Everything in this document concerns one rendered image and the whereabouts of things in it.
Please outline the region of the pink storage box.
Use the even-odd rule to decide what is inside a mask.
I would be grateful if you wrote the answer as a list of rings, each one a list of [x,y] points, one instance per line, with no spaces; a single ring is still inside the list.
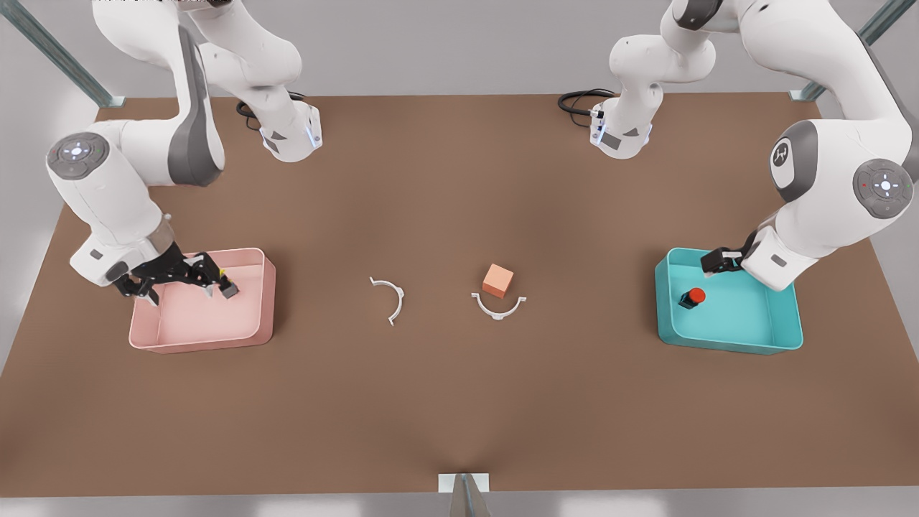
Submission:
[[[157,307],[137,299],[129,344],[154,353],[216,350],[262,345],[274,329],[276,269],[259,248],[216,250],[211,258],[235,282],[230,299],[207,297],[197,286],[156,285]]]

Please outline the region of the orange cube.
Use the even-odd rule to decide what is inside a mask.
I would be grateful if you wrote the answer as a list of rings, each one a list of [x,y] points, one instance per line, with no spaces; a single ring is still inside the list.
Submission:
[[[493,297],[502,299],[510,287],[514,272],[495,263],[490,265],[482,282],[482,290]]]

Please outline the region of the blue storage box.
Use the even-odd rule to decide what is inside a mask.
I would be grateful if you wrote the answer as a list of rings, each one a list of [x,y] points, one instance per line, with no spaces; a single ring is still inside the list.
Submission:
[[[699,349],[772,355],[803,343],[794,285],[777,292],[747,271],[706,277],[705,250],[672,248],[654,269],[658,335],[664,343]],[[698,287],[706,300],[680,307],[683,292]]]

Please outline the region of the silver frame post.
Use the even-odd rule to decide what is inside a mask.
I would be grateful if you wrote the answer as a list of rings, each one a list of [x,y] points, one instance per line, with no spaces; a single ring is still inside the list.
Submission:
[[[439,492],[451,494],[449,517],[492,517],[482,496],[489,491],[488,473],[439,474]]]
[[[19,0],[0,0],[0,14],[99,108],[124,105],[126,98],[111,95]]]
[[[883,35],[889,32],[917,2],[919,0],[883,0],[871,17],[857,30],[860,42],[869,48],[877,40],[882,39]],[[793,102],[815,102],[826,91],[824,85],[811,80],[803,88],[791,90],[788,95]]]

